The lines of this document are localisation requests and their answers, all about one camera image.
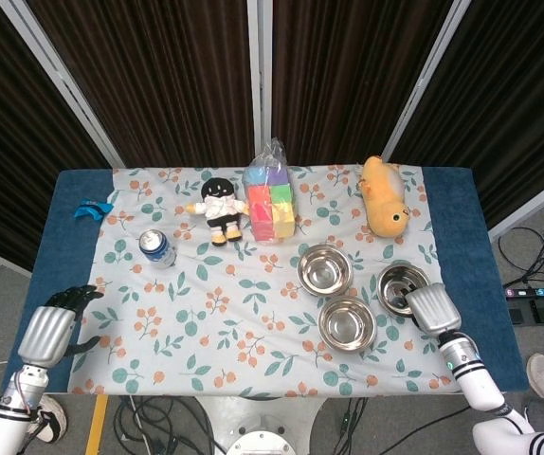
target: brown curtain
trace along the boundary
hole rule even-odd
[[[0,256],[30,270],[60,171],[108,167],[0,9]]]
[[[450,0],[276,0],[272,133],[291,164],[381,155]]]
[[[391,159],[473,168],[490,228],[544,190],[544,2],[472,2]]]
[[[125,164],[253,157],[245,0],[28,0]]]

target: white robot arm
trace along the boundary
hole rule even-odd
[[[103,296],[95,290],[90,285],[69,288],[34,312],[18,351],[25,365],[13,374],[0,399],[0,455],[20,450],[48,384],[47,370],[64,355],[87,351],[98,343],[99,337],[93,337],[83,345],[68,346],[88,302]]]
[[[535,432],[525,418],[508,405],[485,368],[475,342],[458,332],[460,314],[446,294],[444,285],[435,283],[405,295],[420,329],[440,342],[447,368],[462,388],[474,410],[498,418],[476,424],[474,443],[482,455],[544,455],[544,433]]]

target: stuffed toy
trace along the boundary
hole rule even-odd
[[[405,183],[398,166],[387,164],[381,156],[371,156],[365,162],[359,182],[363,194],[367,223],[379,237],[397,237],[407,227],[408,208],[405,205]]]
[[[203,202],[188,204],[186,211],[205,215],[211,231],[211,243],[223,246],[226,240],[238,242],[243,238],[238,222],[241,213],[248,214],[248,205],[236,199],[234,185],[225,178],[210,178],[200,190]]]

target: stainless steel bowl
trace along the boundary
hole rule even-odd
[[[346,292],[350,287],[352,264],[337,248],[314,245],[299,258],[298,276],[301,285],[310,294],[334,296]]]
[[[413,312],[405,294],[430,284],[420,268],[410,264],[394,264],[382,270],[377,278],[377,298],[396,316],[411,318]]]
[[[318,329],[328,346],[346,353],[367,349],[377,334],[372,311],[364,301],[349,296],[331,299],[322,307]]]

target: doll's white shirt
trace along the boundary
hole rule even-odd
[[[224,215],[235,215],[236,213],[242,213],[245,209],[245,203],[238,201],[234,194],[228,196],[205,196],[204,202],[198,202],[194,204],[194,213],[205,216],[208,220],[214,220]]]

